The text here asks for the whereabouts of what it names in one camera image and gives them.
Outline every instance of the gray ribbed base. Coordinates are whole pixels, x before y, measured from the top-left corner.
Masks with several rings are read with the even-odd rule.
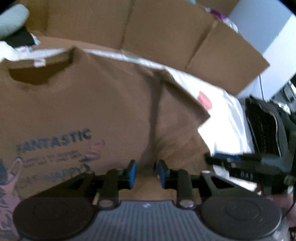
[[[261,241],[288,241],[286,225]],[[94,223],[71,241],[228,241],[209,230],[192,210],[171,201],[122,201],[119,208],[100,212]]]

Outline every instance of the clothing label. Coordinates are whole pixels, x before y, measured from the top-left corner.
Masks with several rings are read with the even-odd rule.
[[[34,66],[36,68],[45,67],[46,66],[46,60],[44,58],[34,59]]]

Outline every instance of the wall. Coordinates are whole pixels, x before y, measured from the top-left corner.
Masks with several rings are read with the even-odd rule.
[[[278,0],[240,0],[229,18],[261,54],[284,27],[291,12]]]
[[[292,15],[278,37],[263,54],[270,67],[261,74],[265,100],[275,95],[296,73],[296,17]],[[260,82],[257,78],[237,97],[245,98],[252,94],[262,98]]]

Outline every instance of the gray fabric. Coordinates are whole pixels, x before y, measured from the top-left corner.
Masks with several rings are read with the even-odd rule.
[[[0,40],[18,31],[29,17],[29,10],[17,4],[0,15]]]

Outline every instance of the cardboard flap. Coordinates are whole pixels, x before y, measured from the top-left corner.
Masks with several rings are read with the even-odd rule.
[[[48,0],[47,35],[118,49],[130,0]]]
[[[181,0],[136,0],[123,49],[143,58],[185,70],[215,19]]]
[[[268,66],[251,44],[219,21],[186,71],[236,95]]]

